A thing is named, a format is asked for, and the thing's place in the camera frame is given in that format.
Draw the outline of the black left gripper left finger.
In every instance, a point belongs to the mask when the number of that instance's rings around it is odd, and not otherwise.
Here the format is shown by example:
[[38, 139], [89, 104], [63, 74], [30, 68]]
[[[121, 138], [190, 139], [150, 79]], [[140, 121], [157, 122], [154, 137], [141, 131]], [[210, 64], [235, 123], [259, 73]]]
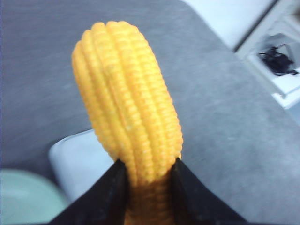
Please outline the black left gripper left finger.
[[125, 164], [120, 160], [49, 225], [122, 225], [128, 202]]

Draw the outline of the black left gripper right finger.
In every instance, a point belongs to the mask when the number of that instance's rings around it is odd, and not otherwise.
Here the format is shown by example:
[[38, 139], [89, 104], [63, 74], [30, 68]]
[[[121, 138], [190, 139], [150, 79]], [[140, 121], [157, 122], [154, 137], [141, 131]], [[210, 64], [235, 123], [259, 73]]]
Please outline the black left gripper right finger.
[[248, 221], [211, 192], [176, 159], [171, 170], [172, 207], [177, 225], [247, 225]]

